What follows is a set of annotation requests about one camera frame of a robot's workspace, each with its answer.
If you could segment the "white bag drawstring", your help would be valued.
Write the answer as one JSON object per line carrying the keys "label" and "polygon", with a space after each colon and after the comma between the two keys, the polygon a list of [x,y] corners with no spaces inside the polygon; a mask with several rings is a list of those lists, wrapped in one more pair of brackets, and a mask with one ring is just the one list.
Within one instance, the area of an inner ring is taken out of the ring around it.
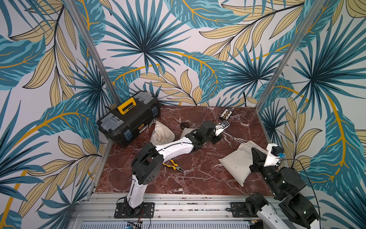
{"label": "white bag drawstring", "polygon": [[244,145],[247,145],[249,147],[255,147],[255,144],[254,143],[251,143],[249,141],[243,140],[241,138],[237,138],[237,137],[233,136],[232,134],[228,133],[227,131],[224,131],[223,134],[229,136],[230,138],[232,138],[233,141],[236,141],[239,144],[244,144]]}

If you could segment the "white drawstring soil bag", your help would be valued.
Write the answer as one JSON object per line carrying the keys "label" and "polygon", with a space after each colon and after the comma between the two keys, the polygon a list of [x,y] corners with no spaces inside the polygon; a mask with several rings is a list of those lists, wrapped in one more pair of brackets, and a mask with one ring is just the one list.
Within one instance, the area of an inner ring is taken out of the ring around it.
{"label": "white drawstring soil bag", "polygon": [[195,132],[197,131],[197,128],[185,128],[181,134],[181,139],[186,137],[191,137]]}

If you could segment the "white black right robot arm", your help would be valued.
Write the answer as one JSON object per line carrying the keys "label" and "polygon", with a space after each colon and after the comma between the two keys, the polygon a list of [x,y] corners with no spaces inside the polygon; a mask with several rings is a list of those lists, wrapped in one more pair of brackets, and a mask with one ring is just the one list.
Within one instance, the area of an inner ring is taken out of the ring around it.
{"label": "white black right robot arm", "polygon": [[[281,211],[298,229],[320,229],[321,218],[312,202],[300,191],[306,183],[294,168],[282,167],[285,159],[284,149],[277,144],[268,144],[267,152],[251,148],[253,163],[252,173],[260,173],[270,188],[274,199],[279,200]],[[273,229],[284,229],[288,226],[275,214],[269,202],[258,192],[246,199],[246,212],[258,216]]]}

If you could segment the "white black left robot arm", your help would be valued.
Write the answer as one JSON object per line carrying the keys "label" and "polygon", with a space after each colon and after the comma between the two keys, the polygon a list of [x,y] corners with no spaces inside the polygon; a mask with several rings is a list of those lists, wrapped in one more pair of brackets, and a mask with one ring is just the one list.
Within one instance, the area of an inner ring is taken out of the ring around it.
{"label": "white black left robot arm", "polygon": [[133,210],[140,208],[148,184],[158,177],[163,163],[200,150],[208,142],[217,143],[229,126],[226,120],[219,124],[210,120],[204,121],[198,129],[192,130],[177,141],[158,146],[146,144],[132,161],[132,184],[126,196],[128,206]]}

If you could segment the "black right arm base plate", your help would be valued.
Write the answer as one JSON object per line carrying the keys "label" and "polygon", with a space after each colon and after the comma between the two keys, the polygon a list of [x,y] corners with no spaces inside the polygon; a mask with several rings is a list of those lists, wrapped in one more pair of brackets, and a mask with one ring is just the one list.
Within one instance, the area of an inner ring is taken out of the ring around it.
{"label": "black right arm base plate", "polygon": [[230,212],[234,218],[254,218],[257,217],[254,212],[254,205],[247,202],[231,202]]}

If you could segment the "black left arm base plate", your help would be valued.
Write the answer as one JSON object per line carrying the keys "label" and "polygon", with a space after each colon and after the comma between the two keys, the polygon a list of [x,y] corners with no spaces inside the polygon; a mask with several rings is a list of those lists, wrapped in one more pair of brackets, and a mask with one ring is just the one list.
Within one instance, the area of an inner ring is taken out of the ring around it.
{"label": "black left arm base plate", "polygon": [[136,208],[132,208],[128,203],[120,202],[116,204],[114,213],[115,219],[152,219],[154,217],[155,203],[143,202]]}

